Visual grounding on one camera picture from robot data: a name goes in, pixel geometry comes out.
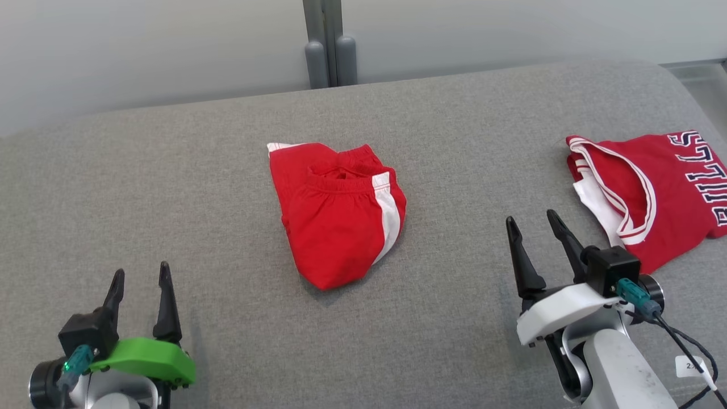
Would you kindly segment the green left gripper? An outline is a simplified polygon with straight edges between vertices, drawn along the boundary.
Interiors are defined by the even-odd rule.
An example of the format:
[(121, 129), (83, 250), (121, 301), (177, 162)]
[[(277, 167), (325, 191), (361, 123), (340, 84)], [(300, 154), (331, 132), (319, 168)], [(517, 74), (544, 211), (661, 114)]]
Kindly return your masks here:
[[(119, 339), (119, 307), (124, 298), (125, 271), (118, 269), (112, 278), (103, 303), (107, 314), (107, 326)], [(182, 340), (178, 306), (170, 266), (160, 263), (158, 285), (161, 290), (157, 321), (153, 337), (130, 337), (120, 340), (104, 360), (89, 365), (92, 373), (117, 370), (142, 375), (172, 386), (192, 385), (197, 382), (197, 366), (193, 359), (176, 344)]]

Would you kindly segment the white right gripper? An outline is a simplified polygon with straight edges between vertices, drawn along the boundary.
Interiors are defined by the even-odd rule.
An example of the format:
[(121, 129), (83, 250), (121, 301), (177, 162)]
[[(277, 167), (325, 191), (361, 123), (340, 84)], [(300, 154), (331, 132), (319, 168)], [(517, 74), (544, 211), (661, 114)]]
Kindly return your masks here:
[[(570, 231), (555, 210), (547, 210), (547, 218), (566, 253), (574, 272), (574, 283), (538, 301), (525, 311), (516, 322), (520, 344), (527, 346), (539, 337), (564, 331), (568, 342), (586, 339), (604, 329), (625, 334), (625, 322), (619, 297), (605, 298), (585, 284), (586, 266), (581, 259), (584, 246)], [(523, 244), (523, 236), (513, 217), (505, 220), (507, 241), (511, 251), (512, 271), (516, 280), (517, 295), (522, 300), (537, 300), (547, 287), (545, 280), (537, 274)]]

